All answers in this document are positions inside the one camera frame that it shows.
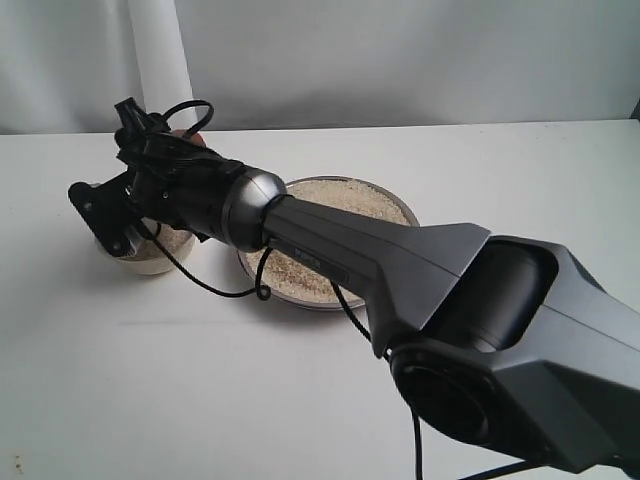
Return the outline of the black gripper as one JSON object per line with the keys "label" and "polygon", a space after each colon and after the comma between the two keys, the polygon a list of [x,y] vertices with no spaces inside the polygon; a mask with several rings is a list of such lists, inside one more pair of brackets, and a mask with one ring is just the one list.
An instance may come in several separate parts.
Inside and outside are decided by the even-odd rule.
{"label": "black gripper", "polygon": [[114,258],[134,256],[142,217],[229,245],[245,243],[237,204],[245,164],[166,132],[164,117],[133,97],[114,105],[121,122],[117,158],[129,170],[105,183],[75,182],[68,198],[101,247]]}

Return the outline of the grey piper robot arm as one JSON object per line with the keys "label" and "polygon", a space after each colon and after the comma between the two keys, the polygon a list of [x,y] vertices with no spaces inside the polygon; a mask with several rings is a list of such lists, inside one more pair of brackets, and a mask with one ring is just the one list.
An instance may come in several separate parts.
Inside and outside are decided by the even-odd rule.
{"label": "grey piper robot arm", "polygon": [[116,105],[122,174],[70,186],[106,252],[147,220],[244,252],[279,251],[362,298],[361,331],[415,423],[510,455],[495,478],[596,465],[639,475],[639,315],[564,246],[472,223],[404,226],[290,195],[275,174],[176,136],[168,113]]}

